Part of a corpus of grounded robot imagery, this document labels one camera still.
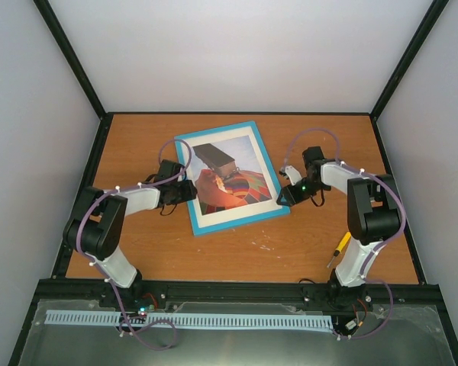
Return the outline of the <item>blue wooden picture frame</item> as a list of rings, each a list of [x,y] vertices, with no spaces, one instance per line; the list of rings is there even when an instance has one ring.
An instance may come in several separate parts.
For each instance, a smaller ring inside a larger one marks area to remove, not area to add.
[[[197,198],[188,203],[192,231],[195,236],[233,229],[237,226],[268,220],[290,214],[288,207],[279,206],[276,199],[281,190],[276,171],[270,161],[263,139],[253,120],[238,124],[216,127],[176,137],[176,155],[179,162],[187,167],[186,177],[191,180],[191,162],[194,157],[192,147],[203,143],[213,143],[234,137],[248,136],[251,139],[256,156],[263,168],[272,199],[258,204],[246,205],[209,215],[201,214]]]

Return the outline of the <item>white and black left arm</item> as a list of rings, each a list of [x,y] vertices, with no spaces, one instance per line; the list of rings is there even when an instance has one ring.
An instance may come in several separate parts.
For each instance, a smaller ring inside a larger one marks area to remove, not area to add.
[[[104,191],[87,187],[67,221],[64,241],[84,255],[107,282],[118,286],[116,296],[127,307],[135,307],[142,301],[144,289],[135,282],[140,272],[119,246],[124,218],[194,200],[197,189],[185,171],[184,165],[164,159],[156,174],[132,188]]]

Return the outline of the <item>yellow handled screwdriver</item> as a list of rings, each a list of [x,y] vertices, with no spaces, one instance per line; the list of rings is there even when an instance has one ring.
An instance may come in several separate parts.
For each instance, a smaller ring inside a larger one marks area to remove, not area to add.
[[[342,253],[343,249],[346,247],[346,245],[350,241],[350,239],[351,239],[351,233],[350,232],[346,232],[344,234],[343,238],[338,243],[337,247],[335,248],[335,250],[333,252],[333,255],[331,256],[331,260],[327,264],[327,268],[331,267],[331,265],[333,264],[333,261],[335,260],[335,258],[337,258]]]

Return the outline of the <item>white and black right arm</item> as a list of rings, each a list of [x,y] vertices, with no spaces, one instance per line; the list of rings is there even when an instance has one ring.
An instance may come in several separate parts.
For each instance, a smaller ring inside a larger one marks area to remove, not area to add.
[[[342,310],[363,296],[368,272],[382,249],[400,236],[406,213],[391,175],[374,175],[343,160],[326,159],[319,146],[302,153],[306,175],[287,162],[279,174],[289,180],[276,203],[292,207],[333,188],[347,196],[347,227],[350,239],[344,257],[331,271],[327,302]]]

